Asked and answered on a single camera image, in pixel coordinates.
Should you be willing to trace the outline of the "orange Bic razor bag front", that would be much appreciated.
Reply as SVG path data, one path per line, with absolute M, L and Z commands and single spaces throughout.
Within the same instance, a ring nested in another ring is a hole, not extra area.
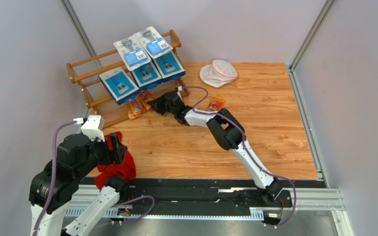
M 141 107 L 139 106 L 137 99 L 134 99 L 126 104 L 127 115 L 130 120 L 138 118 L 141 113 Z

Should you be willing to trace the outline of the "orange bic razor bag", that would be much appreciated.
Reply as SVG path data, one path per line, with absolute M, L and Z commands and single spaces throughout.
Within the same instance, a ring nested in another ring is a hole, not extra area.
M 151 106 L 148 104 L 148 102 L 153 101 L 155 98 L 148 90 L 140 92 L 138 98 L 147 111 L 151 109 Z
M 206 111 L 208 111 L 208 112 L 217 112 L 221 108 L 224 107 L 224 104 L 225 104 L 225 100 L 223 98 L 219 98 L 219 97 L 213 96 L 210 99 L 210 101 L 209 101 L 209 105 L 208 105 Z
M 126 104 L 127 115 L 130 120 L 138 118 L 141 113 L 141 107 L 139 106 L 137 99 L 134 99 Z

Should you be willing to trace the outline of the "large blue Harry's razor box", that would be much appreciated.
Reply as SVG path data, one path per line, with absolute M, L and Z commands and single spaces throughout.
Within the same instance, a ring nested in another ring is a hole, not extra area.
M 152 61 L 131 71 L 131 75 L 140 90 L 154 89 L 163 82 Z

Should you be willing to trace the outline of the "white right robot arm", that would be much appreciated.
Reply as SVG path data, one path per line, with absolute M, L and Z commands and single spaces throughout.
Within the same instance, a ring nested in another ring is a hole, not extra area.
M 252 150 L 244 128 L 229 110 L 223 108 L 218 112 L 202 111 L 186 105 L 179 94 L 177 90 L 167 92 L 148 104 L 161 115 L 171 113 L 179 124 L 208 128 L 217 144 L 241 161 L 263 195 L 276 201 L 283 187 Z

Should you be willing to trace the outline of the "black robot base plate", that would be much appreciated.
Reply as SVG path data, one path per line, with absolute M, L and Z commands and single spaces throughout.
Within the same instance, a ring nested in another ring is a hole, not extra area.
M 255 207 L 290 208 L 294 196 L 282 190 L 273 202 L 252 180 L 138 178 L 127 184 L 119 203 L 132 199 L 127 209 L 133 215 L 244 217 Z

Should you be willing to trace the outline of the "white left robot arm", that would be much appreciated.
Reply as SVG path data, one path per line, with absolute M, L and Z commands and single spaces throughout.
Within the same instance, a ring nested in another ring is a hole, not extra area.
M 56 148 L 56 160 L 31 181 L 32 236 L 87 236 L 114 204 L 129 196 L 129 182 L 113 175 L 101 182 L 101 191 L 70 224 L 63 219 L 72 195 L 92 169 L 99 164 L 123 164 L 127 147 L 120 132 L 105 140 L 92 141 L 82 133 L 67 136 Z

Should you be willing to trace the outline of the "Gillette razor blister pack front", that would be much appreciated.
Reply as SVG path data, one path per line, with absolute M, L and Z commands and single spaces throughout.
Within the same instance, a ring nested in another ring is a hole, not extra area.
M 128 71 L 133 71 L 151 61 L 151 57 L 134 36 L 116 41 L 113 45 Z

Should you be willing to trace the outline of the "small blue Harry's razor box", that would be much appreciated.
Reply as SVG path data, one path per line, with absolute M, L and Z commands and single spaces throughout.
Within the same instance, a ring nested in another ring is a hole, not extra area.
M 133 101 L 141 91 L 122 67 L 100 73 L 98 77 L 117 105 Z

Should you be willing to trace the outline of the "gillette razor blister pack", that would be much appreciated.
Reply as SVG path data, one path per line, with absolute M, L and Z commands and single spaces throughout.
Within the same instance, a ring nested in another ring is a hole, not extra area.
M 133 71 L 151 61 L 151 57 L 134 36 L 116 41 L 113 45 L 128 71 Z
M 173 47 L 152 26 L 135 33 L 133 36 L 153 59 L 159 58 L 173 50 Z

